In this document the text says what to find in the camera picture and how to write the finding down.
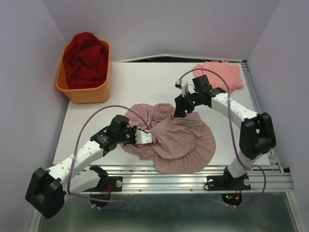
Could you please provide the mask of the dusty pink skirt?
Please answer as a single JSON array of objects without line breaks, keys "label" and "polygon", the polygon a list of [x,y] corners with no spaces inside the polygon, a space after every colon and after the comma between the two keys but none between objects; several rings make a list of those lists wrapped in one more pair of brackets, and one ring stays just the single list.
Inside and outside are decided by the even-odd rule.
[{"label": "dusty pink skirt", "polygon": [[169,103],[135,104],[125,117],[131,127],[145,129],[149,125],[152,142],[143,145],[123,145],[122,149],[152,160],[155,169],[164,174],[193,174],[205,168],[216,150],[211,129],[197,112],[185,118],[174,117]]}]

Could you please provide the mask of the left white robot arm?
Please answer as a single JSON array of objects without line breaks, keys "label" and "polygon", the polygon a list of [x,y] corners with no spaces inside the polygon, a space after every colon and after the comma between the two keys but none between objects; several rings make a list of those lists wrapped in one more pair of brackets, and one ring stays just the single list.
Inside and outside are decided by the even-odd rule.
[{"label": "left white robot arm", "polygon": [[81,147],[62,162],[47,168],[38,168],[32,174],[25,199],[41,215],[52,218],[72,196],[95,188],[107,186],[107,172],[94,165],[86,172],[83,169],[116,149],[119,144],[136,144],[148,134],[137,126],[130,126],[127,117],[116,115],[110,125],[99,130]]}]

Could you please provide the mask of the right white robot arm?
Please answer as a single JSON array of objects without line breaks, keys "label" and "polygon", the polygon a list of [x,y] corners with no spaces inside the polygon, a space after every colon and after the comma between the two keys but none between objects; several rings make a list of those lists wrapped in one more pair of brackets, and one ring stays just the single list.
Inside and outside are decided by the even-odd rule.
[{"label": "right white robot arm", "polygon": [[276,146],[276,137],[272,118],[268,113],[249,110],[230,97],[230,93],[221,88],[213,88],[206,75],[193,79],[194,92],[188,90],[188,84],[177,80],[175,87],[182,92],[175,98],[174,117],[186,117],[200,105],[226,116],[229,125],[236,125],[240,130],[239,148],[236,158],[225,169],[223,185],[232,189],[263,155]]}]

